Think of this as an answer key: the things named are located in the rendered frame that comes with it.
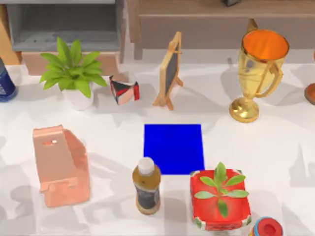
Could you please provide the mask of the flat blue square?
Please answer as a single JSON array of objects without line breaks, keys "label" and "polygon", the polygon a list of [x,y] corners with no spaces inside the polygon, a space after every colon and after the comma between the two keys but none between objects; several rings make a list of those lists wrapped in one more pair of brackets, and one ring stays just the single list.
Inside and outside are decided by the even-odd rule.
[{"label": "flat blue square", "polygon": [[189,175],[204,170],[200,124],[145,124],[144,156],[163,175]]}]

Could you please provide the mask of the wooden framed blackboard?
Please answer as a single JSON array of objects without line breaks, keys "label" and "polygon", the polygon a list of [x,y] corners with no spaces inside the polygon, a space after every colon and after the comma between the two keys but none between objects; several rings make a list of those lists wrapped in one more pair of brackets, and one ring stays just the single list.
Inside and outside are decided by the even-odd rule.
[{"label": "wooden framed blackboard", "polygon": [[167,106],[173,110],[170,94],[174,85],[183,86],[183,81],[178,77],[179,61],[182,54],[182,33],[176,32],[170,41],[167,53],[159,69],[159,93],[153,103],[154,106]]}]

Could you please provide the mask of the wooden cupboard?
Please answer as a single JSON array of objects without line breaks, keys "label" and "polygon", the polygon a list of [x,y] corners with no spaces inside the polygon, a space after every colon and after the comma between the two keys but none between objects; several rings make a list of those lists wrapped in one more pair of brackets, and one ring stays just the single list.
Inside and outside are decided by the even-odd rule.
[{"label": "wooden cupboard", "polygon": [[293,49],[315,48],[315,0],[126,0],[126,11],[137,60],[177,31],[185,49],[238,49],[250,18]]}]

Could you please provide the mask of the gold trophy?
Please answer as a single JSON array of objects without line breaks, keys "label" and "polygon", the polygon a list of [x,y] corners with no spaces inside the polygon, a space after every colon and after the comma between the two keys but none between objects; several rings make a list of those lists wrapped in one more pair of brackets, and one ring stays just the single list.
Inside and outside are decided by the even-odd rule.
[{"label": "gold trophy", "polygon": [[289,51],[289,43],[281,34],[259,29],[249,19],[238,58],[238,78],[243,96],[229,106],[230,115],[239,122],[253,122],[259,116],[254,98],[269,96],[279,85],[282,65]]}]

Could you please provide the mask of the grey cabinet with dark inside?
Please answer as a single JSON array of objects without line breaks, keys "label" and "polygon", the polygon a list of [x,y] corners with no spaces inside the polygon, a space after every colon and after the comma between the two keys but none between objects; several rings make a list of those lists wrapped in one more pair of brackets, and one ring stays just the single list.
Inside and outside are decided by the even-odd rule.
[{"label": "grey cabinet with dark inside", "polygon": [[99,51],[104,75],[116,74],[123,59],[124,0],[1,0],[6,4],[12,49],[22,53],[30,75],[41,75],[56,54],[57,38],[78,39],[83,54]]}]

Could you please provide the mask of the amber bottle with white cap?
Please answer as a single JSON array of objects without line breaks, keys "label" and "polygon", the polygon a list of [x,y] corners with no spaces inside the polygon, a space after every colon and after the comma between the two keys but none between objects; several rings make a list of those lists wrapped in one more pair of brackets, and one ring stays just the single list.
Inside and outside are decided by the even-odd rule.
[{"label": "amber bottle with white cap", "polygon": [[161,172],[149,157],[143,157],[132,173],[136,189],[136,206],[144,215],[155,214],[160,207]]}]

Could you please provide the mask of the brown round object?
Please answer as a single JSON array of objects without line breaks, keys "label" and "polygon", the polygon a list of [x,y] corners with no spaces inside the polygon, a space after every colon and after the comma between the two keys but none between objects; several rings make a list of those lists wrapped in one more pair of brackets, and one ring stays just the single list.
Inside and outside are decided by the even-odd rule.
[{"label": "brown round object", "polygon": [[315,105],[315,83],[309,84],[304,90],[305,98]]}]

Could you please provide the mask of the stack of coloured rings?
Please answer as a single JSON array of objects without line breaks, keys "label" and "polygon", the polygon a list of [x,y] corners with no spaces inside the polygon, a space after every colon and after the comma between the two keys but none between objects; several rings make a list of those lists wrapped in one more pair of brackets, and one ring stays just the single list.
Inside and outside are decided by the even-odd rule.
[{"label": "stack of coloured rings", "polygon": [[248,236],[283,236],[281,224],[271,217],[259,218]]}]

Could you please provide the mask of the salmon phone stand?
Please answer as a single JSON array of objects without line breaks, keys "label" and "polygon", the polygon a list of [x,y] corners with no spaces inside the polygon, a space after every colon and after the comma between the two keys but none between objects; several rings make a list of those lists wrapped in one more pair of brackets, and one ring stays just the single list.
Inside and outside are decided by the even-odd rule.
[{"label": "salmon phone stand", "polygon": [[35,162],[47,207],[61,207],[90,199],[86,148],[62,125],[33,130]]}]

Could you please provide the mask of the red pot with green plant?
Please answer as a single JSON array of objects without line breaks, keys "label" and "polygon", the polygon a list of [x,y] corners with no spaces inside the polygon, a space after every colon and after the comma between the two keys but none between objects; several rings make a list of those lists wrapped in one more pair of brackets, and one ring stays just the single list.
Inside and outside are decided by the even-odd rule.
[{"label": "red pot with green plant", "polygon": [[220,162],[215,170],[194,171],[190,175],[192,221],[206,231],[234,230],[252,221],[240,170],[226,169]]}]

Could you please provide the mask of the blue can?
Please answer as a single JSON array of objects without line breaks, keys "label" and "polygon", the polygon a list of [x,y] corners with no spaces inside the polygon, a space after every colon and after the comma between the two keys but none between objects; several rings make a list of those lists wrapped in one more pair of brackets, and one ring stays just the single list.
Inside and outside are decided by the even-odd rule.
[{"label": "blue can", "polygon": [[7,102],[17,95],[17,88],[0,57],[0,102]]}]

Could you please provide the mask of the green plant in white pot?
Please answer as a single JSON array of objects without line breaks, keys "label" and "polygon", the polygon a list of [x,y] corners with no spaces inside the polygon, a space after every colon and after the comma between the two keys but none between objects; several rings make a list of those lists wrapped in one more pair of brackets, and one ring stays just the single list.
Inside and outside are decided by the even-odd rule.
[{"label": "green plant in white pot", "polygon": [[60,37],[57,38],[57,52],[58,55],[41,53],[49,64],[39,82],[44,83],[44,90],[57,85],[74,109],[83,111],[89,108],[94,102],[92,84],[107,86],[101,76],[101,62],[97,60],[100,52],[83,55],[79,40],[68,47]]}]

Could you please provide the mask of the red black patterned cube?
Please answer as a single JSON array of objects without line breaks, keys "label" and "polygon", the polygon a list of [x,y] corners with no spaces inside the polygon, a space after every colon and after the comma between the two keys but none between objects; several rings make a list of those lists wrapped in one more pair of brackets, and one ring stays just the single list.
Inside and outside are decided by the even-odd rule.
[{"label": "red black patterned cube", "polygon": [[109,80],[111,92],[118,105],[123,105],[130,101],[136,101],[140,99],[138,82],[131,84],[117,81],[114,75],[111,75]]}]

